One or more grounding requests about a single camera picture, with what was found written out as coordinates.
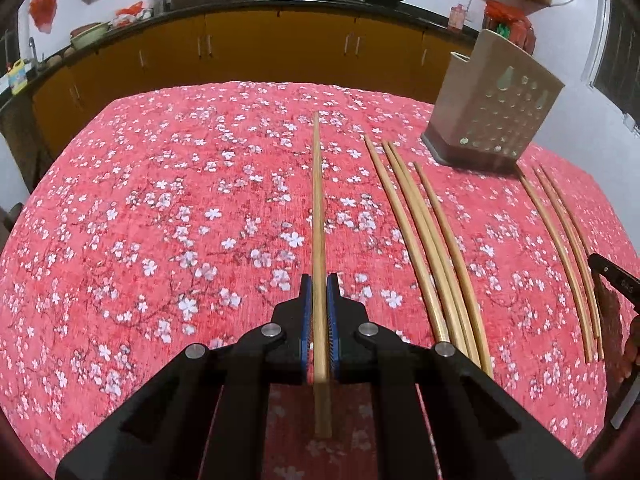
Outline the lower wooden kitchen cabinets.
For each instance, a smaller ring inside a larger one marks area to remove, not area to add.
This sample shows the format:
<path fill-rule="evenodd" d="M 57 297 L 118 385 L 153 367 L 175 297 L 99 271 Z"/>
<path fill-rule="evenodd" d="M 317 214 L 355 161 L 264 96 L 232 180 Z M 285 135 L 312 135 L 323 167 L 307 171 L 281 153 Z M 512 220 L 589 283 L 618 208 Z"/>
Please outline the lower wooden kitchen cabinets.
<path fill-rule="evenodd" d="M 79 53 L 35 91 L 32 109 L 51 156 L 107 104 L 209 82 L 337 84 L 431 103 L 451 53 L 475 40 L 437 26 L 309 9 L 220 11 L 152 25 Z"/>

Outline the red floral tablecloth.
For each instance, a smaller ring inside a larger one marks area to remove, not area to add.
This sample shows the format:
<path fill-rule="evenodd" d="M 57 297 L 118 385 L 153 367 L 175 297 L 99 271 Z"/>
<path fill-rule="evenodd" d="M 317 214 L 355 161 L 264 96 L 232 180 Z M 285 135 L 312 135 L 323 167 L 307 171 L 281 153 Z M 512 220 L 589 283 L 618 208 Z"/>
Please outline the red floral tablecloth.
<path fill-rule="evenodd" d="M 432 331 L 367 151 L 430 181 L 482 311 L 498 384 L 575 453 L 604 423 L 634 312 L 586 363 L 562 263 L 518 180 L 436 164 L 428 104 L 320 84 L 227 82 L 120 99 L 70 142 L 1 256 L 1 406 L 47 472 L 187 344 L 233 344 L 310 267 L 320 133 L 326 266 L 404 341 Z"/>

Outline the right window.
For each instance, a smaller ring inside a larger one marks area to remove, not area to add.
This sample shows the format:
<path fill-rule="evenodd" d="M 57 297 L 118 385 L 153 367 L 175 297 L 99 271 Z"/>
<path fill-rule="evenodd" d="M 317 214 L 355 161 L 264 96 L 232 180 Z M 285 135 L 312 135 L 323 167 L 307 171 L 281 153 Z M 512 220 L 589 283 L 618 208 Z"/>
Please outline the right window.
<path fill-rule="evenodd" d="M 639 29 L 620 0 L 611 0 L 608 33 L 594 86 L 639 127 Z"/>

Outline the beige perforated utensil holder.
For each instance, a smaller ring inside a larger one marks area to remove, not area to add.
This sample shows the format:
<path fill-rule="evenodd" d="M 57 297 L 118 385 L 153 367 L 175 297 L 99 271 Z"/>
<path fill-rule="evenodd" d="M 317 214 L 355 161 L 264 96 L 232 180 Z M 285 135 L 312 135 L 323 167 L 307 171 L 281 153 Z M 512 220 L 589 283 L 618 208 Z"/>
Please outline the beige perforated utensil holder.
<path fill-rule="evenodd" d="M 564 84 L 530 54 L 484 29 L 452 52 L 421 140 L 442 165 L 514 174 Z"/>

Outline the red bags and boxes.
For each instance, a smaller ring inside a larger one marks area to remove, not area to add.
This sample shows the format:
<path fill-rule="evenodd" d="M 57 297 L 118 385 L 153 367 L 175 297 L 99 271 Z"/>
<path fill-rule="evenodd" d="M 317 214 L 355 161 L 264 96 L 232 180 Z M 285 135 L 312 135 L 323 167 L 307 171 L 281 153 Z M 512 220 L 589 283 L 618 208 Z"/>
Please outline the red bags and boxes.
<path fill-rule="evenodd" d="M 534 54 L 536 46 L 534 28 L 521 9 L 497 0 L 487 0 L 483 27 L 503 36 L 528 54 Z"/>

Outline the pink bottle on counter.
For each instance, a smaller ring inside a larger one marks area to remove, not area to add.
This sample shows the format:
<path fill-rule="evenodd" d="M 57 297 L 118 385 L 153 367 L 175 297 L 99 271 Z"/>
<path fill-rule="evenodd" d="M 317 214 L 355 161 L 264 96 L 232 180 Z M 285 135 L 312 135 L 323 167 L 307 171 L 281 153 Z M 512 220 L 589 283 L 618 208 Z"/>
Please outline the pink bottle on counter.
<path fill-rule="evenodd" d="M 461 3 L 450 9 L 447 27 L 454 32 L 461 32 L 466 18 L 465 6 Z"/>

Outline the yellow detergent bottle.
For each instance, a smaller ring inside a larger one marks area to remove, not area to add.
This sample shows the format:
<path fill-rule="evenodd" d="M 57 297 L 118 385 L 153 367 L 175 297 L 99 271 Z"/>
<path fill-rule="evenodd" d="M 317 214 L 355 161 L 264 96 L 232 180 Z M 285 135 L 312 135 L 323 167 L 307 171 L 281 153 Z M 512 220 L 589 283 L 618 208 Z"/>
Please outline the yellow detergent bottle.
<path fill-rule="evenodd" d="M 8 69 L 11 93 L 16 96 L 28 84 L 27 68 L 24 58 L 19 58 Z"/>

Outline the green basin on counter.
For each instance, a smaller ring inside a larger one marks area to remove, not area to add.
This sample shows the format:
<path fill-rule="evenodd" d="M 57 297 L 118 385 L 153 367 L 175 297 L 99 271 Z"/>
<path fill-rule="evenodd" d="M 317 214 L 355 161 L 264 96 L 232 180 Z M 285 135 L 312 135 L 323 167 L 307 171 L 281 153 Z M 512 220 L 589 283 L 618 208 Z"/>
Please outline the green basin on counter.
<path fill-rule="evenodd" d="M 76 50 L 83 49 L 101 40 L 110 30 L 109 22 L 82 26 L 70 35 L 70 44 Z"/>

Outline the orange plastic bag on counter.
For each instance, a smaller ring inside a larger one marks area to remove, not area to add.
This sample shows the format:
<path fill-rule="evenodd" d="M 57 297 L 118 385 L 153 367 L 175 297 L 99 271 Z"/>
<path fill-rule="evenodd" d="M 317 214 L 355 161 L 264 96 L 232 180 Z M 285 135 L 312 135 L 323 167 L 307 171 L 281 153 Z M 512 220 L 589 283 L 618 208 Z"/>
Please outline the orange plastic bag on counter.
<path fill-rule="evenodd" d="M 137 1 L 131 6 L 121 8 L 115 11 L 115 17 L 112 21 L 114 28 L 122 28 L 134 23 L 144 21 L 152 16 L 152 11 L 144 4 L 142 0 Z"/>

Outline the red plastic bag on wall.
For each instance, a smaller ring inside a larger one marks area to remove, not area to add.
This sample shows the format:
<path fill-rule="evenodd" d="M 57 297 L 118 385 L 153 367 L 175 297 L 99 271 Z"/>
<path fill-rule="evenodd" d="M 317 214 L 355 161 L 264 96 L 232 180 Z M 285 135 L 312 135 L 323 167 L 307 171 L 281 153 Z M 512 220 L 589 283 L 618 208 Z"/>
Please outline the red plastic bag on wall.
<path fill-rule="evenodd" d="M 52 32 L 52 25 L 58 10 L 58 0 L 30 0 L 29 15 L 36 29 L 43 34 Z"/>

